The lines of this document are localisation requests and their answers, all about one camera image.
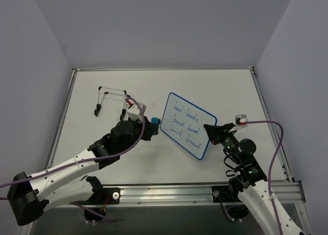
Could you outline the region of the blue framed small whiteboard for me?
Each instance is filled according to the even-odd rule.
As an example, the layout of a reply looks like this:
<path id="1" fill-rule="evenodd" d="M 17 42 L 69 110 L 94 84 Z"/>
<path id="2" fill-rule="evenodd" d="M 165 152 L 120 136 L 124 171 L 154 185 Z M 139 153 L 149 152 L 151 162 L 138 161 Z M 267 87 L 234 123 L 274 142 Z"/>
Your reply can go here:
<path id="1" fill-rule="evenodd" d="M 210 143 L 205 124 L 217 125 L 217 117 L 176 93 L 169 93 L 160 129 L 198 160 L 204 158 Z"/>

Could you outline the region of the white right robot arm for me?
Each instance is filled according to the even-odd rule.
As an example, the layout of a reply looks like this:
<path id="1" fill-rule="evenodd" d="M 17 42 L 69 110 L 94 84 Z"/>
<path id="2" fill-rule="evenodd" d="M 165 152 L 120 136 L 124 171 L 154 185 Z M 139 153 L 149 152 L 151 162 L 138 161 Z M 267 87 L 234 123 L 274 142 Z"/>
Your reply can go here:
<path id="1" fill-rule="evenodd" d="M 229 179 L 228 196 L 243 203 L 265 234 L 304 234 L 273 193 L 271 178 L 254 157 L 256 144 L 250 139 L 235 138 L 235 132 L 245 125 L 246 122 L 203 126 L 210 142 L 221 144 L 225 158 L 236 164 L 231 169 L 237 175 Z"/>

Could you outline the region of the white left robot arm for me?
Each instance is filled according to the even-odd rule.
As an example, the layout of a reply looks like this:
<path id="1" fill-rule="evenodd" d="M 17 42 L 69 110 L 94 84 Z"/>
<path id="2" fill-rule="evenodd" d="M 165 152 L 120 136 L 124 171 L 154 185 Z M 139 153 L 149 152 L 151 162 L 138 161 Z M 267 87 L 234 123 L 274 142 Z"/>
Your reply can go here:
<path id="1" fill-rule="evenodd" d="M 160 119 L 123 120 L 110 133 L 73 158 L 44 172 L 17 174 L 7 199 L 19 226 L 34 222 L 57 206 L 82 202 L 97 204 L 105 197 L 105 189 L 91 172 L 99 171 L 120 159 L 140 140 L 150 141 L 158 134 Z"/>

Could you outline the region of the blue bone shaped eraser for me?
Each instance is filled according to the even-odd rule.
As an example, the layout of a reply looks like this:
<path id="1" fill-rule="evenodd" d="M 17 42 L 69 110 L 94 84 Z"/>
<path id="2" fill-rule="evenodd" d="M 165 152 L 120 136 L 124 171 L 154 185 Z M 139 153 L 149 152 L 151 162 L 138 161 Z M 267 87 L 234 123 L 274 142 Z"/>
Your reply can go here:
<path id="1" fill-rule="evenodd" d="M 151 132 L 152 132 L 152 135 L 158 135 L 158 130 L 159 130 L 159 127 L 160 127 L 160 119 L 159 118 L 151 118 Z"/>

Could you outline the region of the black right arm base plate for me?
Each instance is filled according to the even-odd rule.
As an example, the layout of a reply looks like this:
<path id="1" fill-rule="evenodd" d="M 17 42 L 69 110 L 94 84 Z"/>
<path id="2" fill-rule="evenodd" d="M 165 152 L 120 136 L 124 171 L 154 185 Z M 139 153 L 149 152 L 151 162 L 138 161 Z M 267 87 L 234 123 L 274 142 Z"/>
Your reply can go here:
<path id="1" fill-rule="evenodd" d="M 235 203 L 240 202 L 238 199 L 238 191 L 229 185 L 212 186 L 212 200 L 214 203 Z"/>

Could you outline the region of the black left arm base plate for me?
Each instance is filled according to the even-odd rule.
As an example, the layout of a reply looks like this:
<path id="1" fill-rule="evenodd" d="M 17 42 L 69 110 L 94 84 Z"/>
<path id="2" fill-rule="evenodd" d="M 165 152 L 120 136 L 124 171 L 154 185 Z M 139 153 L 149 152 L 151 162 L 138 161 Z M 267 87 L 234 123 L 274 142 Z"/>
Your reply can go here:
<path id="1" fill-rule="evenodd" d="M 95 194 L 93 204 L 95 205 L 116 205 L 120 202 L 120 188 L 105 187 Z"/>

